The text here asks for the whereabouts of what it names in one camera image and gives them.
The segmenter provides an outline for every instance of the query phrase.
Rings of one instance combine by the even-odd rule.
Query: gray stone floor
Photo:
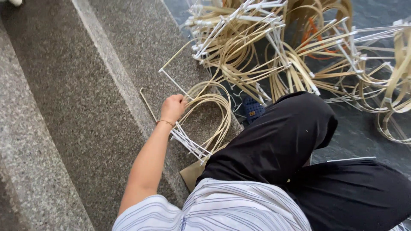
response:
[[[164,0],[178,25],[182,25],[190,16],[185,0]],[[369,28],[391,25],[393,21],[410,16],[409,0],[368,0],[353,1],[353,24],[357,28]],[[189,32],[182,28],[183,36],[189,40]],[[322,92],[328,98],[328,92]],[[326,162],[333,159],[376,156],[404,173],[411,179],[411,149],[409,146],[394,143],[383,138],[375,128],[375,115],[358,111],[345,103],[330,105],[339,120],[337,131],[328,147],[313,154],[312,163]],[[411,134],[408,123],[409,113],[394,116],[405,134]]]

